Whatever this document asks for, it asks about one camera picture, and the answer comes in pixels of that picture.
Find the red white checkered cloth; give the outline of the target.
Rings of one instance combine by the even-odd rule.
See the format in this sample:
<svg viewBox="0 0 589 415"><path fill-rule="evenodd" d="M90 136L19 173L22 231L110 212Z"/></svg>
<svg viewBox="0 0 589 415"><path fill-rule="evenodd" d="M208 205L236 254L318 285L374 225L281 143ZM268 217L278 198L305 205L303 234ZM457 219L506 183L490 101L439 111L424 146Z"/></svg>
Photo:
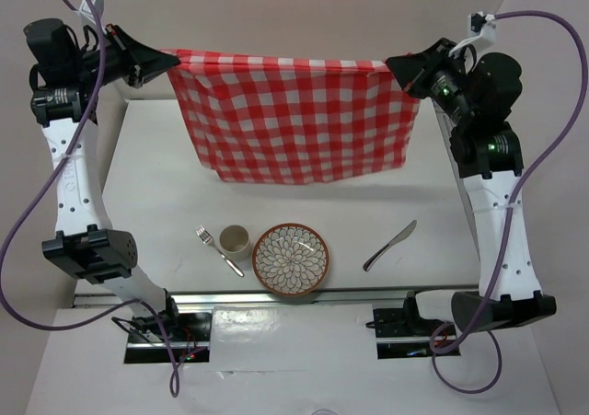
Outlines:
<svg viewBox="0 0 589 415"><path fill-rule="evenodd" d="M225 182L331 183L402 167L420 102L386 65L180 50L168 78Z"/></svg>

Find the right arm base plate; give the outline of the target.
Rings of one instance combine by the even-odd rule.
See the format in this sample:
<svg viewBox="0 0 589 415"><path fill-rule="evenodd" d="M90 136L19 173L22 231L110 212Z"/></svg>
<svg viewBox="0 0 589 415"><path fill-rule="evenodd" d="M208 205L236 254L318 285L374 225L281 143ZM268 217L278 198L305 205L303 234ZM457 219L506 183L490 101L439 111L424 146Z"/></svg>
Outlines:
<svg viewBox="0 0 589 415"><path fill-rule="evenodd" d="M410 320L401 308L375 308L365 324L375 334L379 360L431 357L430 338L441 325L439 320Z"/></svg>

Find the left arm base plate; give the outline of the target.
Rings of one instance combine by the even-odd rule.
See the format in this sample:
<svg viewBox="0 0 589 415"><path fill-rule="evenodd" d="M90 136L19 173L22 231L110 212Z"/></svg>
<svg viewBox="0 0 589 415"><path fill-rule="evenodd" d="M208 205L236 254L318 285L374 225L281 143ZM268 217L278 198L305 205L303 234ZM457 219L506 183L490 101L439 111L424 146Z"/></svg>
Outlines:
<svg viewBox="0 0 589 415"><path fill-rule="evenodd" d="M124 354L126 364L169 363L166 343L157 324L150 329L142 329L136 318L112 317L111 322L127 334ZM211 354L212 313L181 313L178 323L179 326L174 329L166 328L175 361L208 363Z"/></svg>

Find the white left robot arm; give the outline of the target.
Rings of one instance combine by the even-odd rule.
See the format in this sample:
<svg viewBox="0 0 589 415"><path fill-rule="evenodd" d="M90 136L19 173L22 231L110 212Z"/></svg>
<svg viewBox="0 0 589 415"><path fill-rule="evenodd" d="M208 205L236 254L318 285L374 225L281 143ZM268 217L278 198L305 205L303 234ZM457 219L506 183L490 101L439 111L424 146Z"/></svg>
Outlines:
<svg viewBox="0 0 589 415"><path fill-rule="evenodd" d="M172 340L182 320L174 299L139 268L132 234L113 229L105 208L96 106L103 86L121 79L140 88L180 60L143 45L117 25L103 33L85 26L84 45L58 18L34 21L24 34L37 61L29 73L31 110L58 173L55 236L42 243L43 256L70 277L101 285L129 303L139 331Z"/></svg>

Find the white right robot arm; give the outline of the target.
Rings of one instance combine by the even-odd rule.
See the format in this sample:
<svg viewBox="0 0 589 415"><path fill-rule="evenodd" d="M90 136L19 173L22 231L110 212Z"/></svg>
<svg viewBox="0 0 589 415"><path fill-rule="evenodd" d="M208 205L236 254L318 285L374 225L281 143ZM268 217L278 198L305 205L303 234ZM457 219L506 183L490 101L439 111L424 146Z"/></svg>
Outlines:
<svg viewBox="0 0 589 415"><path fill-rule="evenodd" d="M523 89L521 66L500 52L467 66L465 53L455 46L440 39L423 52L386 60L404 93L433 103L463 203L472 214L480 263L475 290L407 296L401 322L412 334L434 321L452 323L461 332L522 327L557 310L534 272L522 197L515 190L524 161L507 118Z"/></svg>

